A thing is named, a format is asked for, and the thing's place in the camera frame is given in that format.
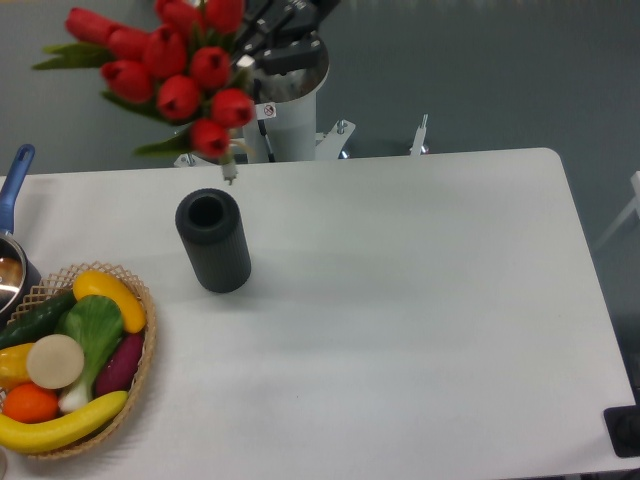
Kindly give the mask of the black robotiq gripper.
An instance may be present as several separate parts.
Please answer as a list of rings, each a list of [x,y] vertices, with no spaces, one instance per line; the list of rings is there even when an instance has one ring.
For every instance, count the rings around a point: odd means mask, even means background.
[[[339,0],[246,1],[243,23],[235,36],[234,65],[261,69],[267,75],[315,68],[323,55],[323,43],[319,38],[303,37],[316,31],[339,4]]]

